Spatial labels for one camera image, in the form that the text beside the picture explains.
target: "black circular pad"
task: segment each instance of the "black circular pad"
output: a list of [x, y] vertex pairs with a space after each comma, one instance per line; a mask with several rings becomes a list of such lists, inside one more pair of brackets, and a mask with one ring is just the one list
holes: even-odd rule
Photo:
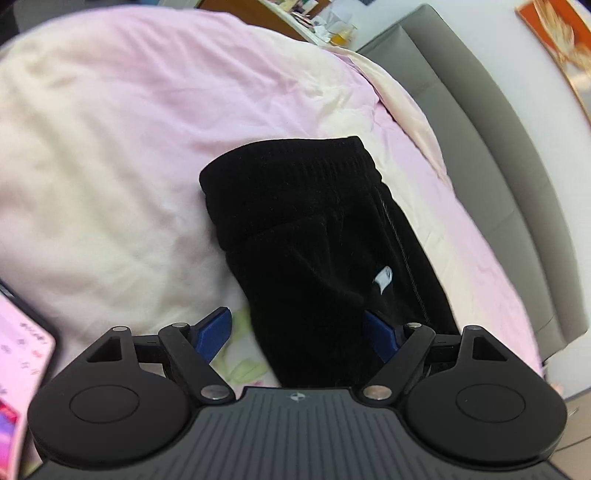
[[[472, 342], [479, 335], [487, 338]], [[464, 331], [456, 366], [420, 381], [404, 413], [431, 450], [477, 466], [547, 459], [566, 425], [560, 396], [490, 334], [471, 330]]]
[[91, 423], [112, 423], [126, 419], [138, 406], [138, 394], [119, 385], [87, 388], [78, 393], [70, 403], [74, 415]]
[[122, 361], [74, 361], [35, 396], [28, 420], [40, 453], [75, 468], [112, 468], [176, 440], [189, 402], [167, 378]]
[[456, 397], [458, 408], [469, 417], [487, 423], [515, 420], [525, 410], [525, 400], [501, 385], [472, 385]]

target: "ribbed black surface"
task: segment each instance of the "ribbed black surface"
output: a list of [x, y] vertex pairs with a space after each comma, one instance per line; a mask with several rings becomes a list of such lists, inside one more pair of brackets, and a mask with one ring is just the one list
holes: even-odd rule
[[250, 388], [208, 407], [169, 450], [117, 471], [47, 463], [31, 480], [564, 480], [545, 463], [518, 472], [468, 471], [422, 450], [391, 410], [346, 390]]

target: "bed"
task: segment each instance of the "bed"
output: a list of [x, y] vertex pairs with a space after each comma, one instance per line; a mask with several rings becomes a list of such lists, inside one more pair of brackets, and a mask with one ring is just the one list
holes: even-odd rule
[[[462, 75], [438, 63], [443, 44]], [[428, 7], [362, 53], [148, 7], [48, 22], [0, 51], [0, 272], [60, 328], [60, 367], [113, 325], [155, 333], [225, 305], [213, 366], [238, 394], [278, 385], [198, 182], [271, 138], [361, 138], [460, 329], [486, 327], [539, 374], [586, 330], [556, 196], [482, 66]]]

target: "pink phone screen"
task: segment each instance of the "pink phone screen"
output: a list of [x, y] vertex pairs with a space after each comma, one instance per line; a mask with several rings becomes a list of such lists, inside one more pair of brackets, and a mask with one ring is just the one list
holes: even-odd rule
[[0, 293], [0, 480], [16, 480], [27, 432], [27, 408], [55, 339]]

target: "clothing tag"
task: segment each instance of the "clothing tag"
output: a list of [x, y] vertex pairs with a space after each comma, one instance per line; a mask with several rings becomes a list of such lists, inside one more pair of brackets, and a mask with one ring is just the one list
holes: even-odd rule
[[379, 285], [380, 295], [384, 293], [384, 289], [392, 283], [392, 269], [390, 267], [384, 267], [382, 271], [375, 276], [374, 283]]

